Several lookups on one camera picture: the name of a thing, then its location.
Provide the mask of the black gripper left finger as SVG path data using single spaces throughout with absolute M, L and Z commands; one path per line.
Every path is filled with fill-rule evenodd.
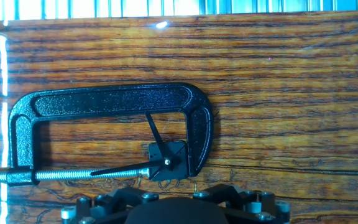
M 94 198 L 80 197 L 60 214 L 63 224 L 124 223 L 131 209 L 158 199 L 158 193 L 124 187 Z

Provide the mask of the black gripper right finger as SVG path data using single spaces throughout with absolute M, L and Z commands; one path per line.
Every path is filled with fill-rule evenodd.
M 195 192 L 193 199 L 212 205 L 204 210 L 221 217 L 221 223 L 290 223 L 290 204 L 271 192 L 219 184 Z

